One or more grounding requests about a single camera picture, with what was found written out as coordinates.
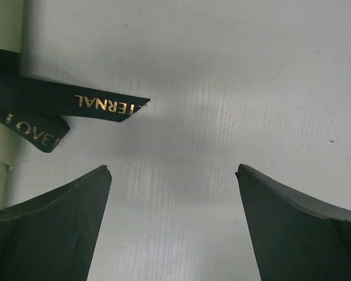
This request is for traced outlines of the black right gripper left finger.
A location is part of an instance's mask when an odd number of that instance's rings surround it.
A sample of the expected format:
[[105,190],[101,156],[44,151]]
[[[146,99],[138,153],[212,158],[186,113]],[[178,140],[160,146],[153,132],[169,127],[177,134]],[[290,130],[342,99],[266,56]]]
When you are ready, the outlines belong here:
[[87,280],[111,187],[106,165],[0,210],[0,280]]

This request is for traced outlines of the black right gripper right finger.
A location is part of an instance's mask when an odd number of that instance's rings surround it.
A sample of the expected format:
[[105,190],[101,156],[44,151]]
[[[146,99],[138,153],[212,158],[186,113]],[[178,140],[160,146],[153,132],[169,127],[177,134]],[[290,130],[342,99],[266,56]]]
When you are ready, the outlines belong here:
[[261,280],[351,280],[351,210],[248,165],[236,177]]

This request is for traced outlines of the black ribbon with gold text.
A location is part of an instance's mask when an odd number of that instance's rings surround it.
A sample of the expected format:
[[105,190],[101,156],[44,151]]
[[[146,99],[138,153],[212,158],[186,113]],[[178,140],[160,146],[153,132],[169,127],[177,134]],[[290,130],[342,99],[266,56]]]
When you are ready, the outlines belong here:
[[145,106],[149,98],[26,78],[7,78],[13,89],[9,113],[12,131],[45,153],[68,134],[64,116],[122,122]]

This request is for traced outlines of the green and orange wrapping paper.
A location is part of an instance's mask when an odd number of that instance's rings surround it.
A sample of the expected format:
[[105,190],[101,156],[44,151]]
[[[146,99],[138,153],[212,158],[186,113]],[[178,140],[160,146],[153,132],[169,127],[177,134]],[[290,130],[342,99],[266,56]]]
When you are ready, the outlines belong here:
[[19,74],[22,43],[23,1],[0,1],[0,209],[8,171],[13,166],[17,137],[12,131],[9,113],[13,89],[7,78]]

